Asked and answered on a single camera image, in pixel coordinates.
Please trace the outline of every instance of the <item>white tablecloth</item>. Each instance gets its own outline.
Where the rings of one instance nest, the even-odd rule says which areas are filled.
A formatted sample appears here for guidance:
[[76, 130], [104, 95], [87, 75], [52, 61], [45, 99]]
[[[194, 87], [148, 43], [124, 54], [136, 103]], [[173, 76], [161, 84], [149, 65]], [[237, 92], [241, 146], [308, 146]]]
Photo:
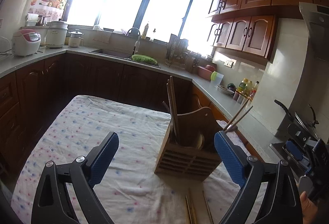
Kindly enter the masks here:
[[[101, 184], [94, 187], [114, 223], [186, 223], [188, 187], [192, 189], [199, 223], [210, 223], [203, 189], [213, 220], [218, 223], [240, 189], [232, 182], [223, 164], [204, 182], [154, 174], [169, 121], [167, 113], [92, 96], [75, 97], [27, 159], [14, 190], [12, 208], [23, 223], [30, 224], [34, 195], [45, 163], [49, 160], [56, 164], [71, 163], [77, 156], [86, 156], [110, 131], [114, 131], [119, 135], [119, 149]], [[234, 132], [228, 135], [234, 144], [248, 153]], [[87, 223], [71, 184], [68, 189], [79, 222]], [[254, 221], [264, 191], [265, 185], [262, 185], [247, 223]]]

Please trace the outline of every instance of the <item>sink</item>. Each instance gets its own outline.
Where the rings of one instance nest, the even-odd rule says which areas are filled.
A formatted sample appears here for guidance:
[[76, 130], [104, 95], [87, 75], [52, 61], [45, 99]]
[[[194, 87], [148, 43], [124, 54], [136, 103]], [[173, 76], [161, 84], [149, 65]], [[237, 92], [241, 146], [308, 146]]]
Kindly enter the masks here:
[[[111, 56], [111, 57], [117, 57], [117, 58], [121, 58], [121, 59], [125, 59], [125, 60], [129, 60], [129, 61], [133, 61], [133, 62], [137, 62], [137, 61], [134, 61], [132, 58], [131, 58], [131, 54], [127, 54], [127, 53], [122, 53], [122, 52], [117, 52], [117, 51], [114, 51], [114, 50], [109, 50], [109, 49], [97, 49], [97, 50], [93, 50], [93, 51], [90, 51], [91, 53], [96, 53], [96, 54], [101, 54], [101, 55], [106, 55], [106, 56]], [[141, 63], [141, 64], [144, 64], [144, 65], [147, 65], [147, 66], [154, 66], [154, 67], [157, 67], [157, 68], [161, 68], [159, 66], [159, 64], [155, 64], [155, 65], [152, 65], [152, 64], [148, 64], [148, 63], [143, 63], [143, 62], [138, 62], [138, 63]]]
[[131, 54], [127, 53], [122, 53], [122, 52], [117, 52], [114, 50], [108, 50], [108, 49], [97, 49], [90, 51], [91, 53], [97, 53], [97, 54], [102, 54], [102, 55], [107, 55], [107, 56], [112, 56], [112, 57], [117, 57], [121, 59], [129, 59], [131, 57]]

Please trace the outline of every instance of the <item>green basket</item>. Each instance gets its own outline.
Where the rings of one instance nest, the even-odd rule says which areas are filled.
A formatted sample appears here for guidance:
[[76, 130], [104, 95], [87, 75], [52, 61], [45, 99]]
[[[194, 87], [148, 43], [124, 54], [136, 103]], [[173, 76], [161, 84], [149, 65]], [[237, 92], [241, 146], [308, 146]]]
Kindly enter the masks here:
[[133, 59], [133, 61], [142, 62], [150, 65], [156, 65], [158, 63], [157, 60], [145, 55], [134, 54], [133, 56], [131, 56], [131, 58]]

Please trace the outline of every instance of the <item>human hand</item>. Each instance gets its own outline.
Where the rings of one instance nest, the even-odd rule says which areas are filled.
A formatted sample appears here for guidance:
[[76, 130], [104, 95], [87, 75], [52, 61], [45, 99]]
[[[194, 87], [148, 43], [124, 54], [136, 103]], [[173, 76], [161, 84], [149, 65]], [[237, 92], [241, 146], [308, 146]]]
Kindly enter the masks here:
[[311, 224], [317, 213], [317, 206], [307, 198], [306, 191], [300, 195], [300, 203], [302, 205], [303, 224]]

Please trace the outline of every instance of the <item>faucet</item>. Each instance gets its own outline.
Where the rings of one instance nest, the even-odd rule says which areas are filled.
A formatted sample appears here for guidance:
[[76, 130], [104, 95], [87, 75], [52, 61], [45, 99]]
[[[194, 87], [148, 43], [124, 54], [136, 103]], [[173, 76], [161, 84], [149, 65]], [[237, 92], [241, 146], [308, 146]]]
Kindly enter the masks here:
[[130, 30], [133, 30], [133, 29], [138, 30], [138, 33], [139, 33], [138, 38], [137, 38], [137, 41], [136, 41], [135, 46], [134, 46], [134, 50], [133, 50], [133, 55], [134, 55], [134, 54], [135, 54], [135, 51], [137, 52], [137, 51], [138, 51], [138, 48], [139, 48], [139, 40], [140, 40], [140, 37], [141, 37], [140, 30], [139, 30], [138, 28], [136, 28], [136, 27], [130, 28], [130, 29], [127, 31], [127, 33], [125, 34], [125, 36], [128, 36], [129, 31], [130, 31]]

